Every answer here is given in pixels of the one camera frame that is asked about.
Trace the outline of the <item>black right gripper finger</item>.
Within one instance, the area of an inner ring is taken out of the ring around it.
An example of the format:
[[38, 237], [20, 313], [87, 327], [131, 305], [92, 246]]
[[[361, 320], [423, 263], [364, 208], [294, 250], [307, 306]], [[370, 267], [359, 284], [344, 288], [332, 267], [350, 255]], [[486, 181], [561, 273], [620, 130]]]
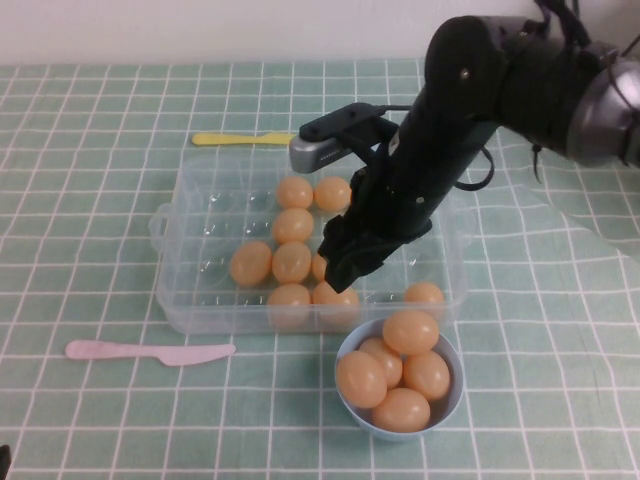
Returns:
[[358, 278], [352, 260], [358, 247], [358, 231], [343, 215], [327, 222], [318, 253], [326, 261], [324, 279], [337, 293], [342, 293]]
[[356, 277], [364, 277], [375, 272], [394, 252], [394, 244], [358, 245], [352, 254], [353, 271]]

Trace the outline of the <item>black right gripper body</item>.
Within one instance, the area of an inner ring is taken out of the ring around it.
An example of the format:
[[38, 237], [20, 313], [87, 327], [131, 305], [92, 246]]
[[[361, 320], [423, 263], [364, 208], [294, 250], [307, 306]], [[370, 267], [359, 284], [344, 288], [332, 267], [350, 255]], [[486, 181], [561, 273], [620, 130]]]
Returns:
[[359, 156], [344, 214], [346, 250], [395, 250], [428, 231], [432, 213], [464, 172], [464, 148], [444, 142], [390, 143]]

